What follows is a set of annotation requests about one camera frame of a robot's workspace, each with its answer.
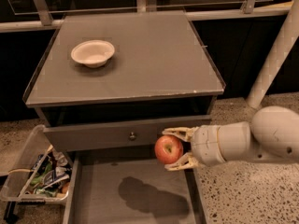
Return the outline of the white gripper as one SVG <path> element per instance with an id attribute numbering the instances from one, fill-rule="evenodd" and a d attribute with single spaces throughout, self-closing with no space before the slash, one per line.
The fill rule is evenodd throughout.
<path id="1" fill-rule="evenodd" d="M 162 131 L 163 135 L 173 135 L 176 138 L 190 142 L 192 152 L 182 155 L 176 162 L 166 164 L 167 171 L 180 171 L 197 168 L 199 162 L 206 166 L 214 166 L 225 163 L 221 154 L 218 138 L 219 126 L 203 125 L 201 127 L 177 127 L 166 128 Z"/>

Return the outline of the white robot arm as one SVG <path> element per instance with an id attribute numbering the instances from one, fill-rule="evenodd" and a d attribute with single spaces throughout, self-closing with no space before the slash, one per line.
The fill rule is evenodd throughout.
<path id="1" fill-rule="evenodd" d="M 168 171 L 227 161 L 299 162 L 299 114 L 285 107 L 264 107 L 251 122 L 167 128 L 163 133 L 191 144 L 189 152 L 164 167 Z"/>

